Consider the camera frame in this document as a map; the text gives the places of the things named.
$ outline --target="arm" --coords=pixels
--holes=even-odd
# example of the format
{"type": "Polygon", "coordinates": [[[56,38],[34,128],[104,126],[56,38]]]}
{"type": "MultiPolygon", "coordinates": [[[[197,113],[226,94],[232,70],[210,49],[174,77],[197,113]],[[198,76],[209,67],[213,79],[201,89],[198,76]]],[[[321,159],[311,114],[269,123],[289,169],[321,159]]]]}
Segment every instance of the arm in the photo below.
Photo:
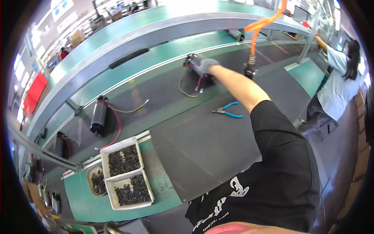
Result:
{"type": "Polygon", "coordinates": [[[210,65],[208,72],[215,76],[249,112],[261,101],[270,100],[265,91],[242,74],[221,65],[210,65]]]}
{"type": "Polygon", "coordinates": [[[319,46],[324,50],[324,52],[327,53],[328,45],[326,44],[326,42],[322,41],[322,39],[319,36],[315,36],[314,38],[316,39],[319,46]]]}

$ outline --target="blue-handled pliers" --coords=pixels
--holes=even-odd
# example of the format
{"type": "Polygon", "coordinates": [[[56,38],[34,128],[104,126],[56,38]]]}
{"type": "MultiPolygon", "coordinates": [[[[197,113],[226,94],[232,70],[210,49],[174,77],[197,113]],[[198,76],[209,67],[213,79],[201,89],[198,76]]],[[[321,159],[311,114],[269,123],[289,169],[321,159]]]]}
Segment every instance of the blue-handled pliers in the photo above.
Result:
{"type": "Polygon", "coordinates": [[[229,112],[224,111],[224,109],[226,109],[226,108],[228,108],[228,107],[230,107],[232,105],[236,105],[236,104],[239,104],[239,102],[235,101],[235,102],[229,103],[229,104],[227,104],[224,107],[218,108],[217,110],[212,110],[212,113],[221,113],[221,114],[227,114],[227,115],[229,115],[231,117],[234,117],[234,118],[243,118],[242,115],[234,115],[234,114],[231,114],[229,112]]]}

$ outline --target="gray glove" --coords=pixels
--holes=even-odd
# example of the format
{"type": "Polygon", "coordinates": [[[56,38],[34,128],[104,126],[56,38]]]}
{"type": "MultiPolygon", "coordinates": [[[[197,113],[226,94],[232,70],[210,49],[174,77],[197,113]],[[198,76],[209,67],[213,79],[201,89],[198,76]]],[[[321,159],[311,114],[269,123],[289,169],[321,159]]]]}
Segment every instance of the gray glove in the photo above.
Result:
{"type": "Polygon", "coordinates": [[[200,60],[200,66],[196,66],[195,70],[203,74],[209,74],[208,67],[213,64],[220,65],[220,63],[217,60],[214,60],[212,58],[202,58],[200,60]]]}

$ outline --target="metal bracket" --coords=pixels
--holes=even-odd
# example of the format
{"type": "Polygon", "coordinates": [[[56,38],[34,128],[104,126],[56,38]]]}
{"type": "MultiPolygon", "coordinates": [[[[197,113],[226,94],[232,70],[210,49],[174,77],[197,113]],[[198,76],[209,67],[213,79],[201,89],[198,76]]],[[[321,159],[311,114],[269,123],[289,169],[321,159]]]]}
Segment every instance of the metal bracket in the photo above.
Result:
{"type": "Polygon", "coordinates": [[[78,106],[70,98],[66,99],[65,103],[73,109],[75,115],[78,115],[84,108],[84,106],[78,106]]]}

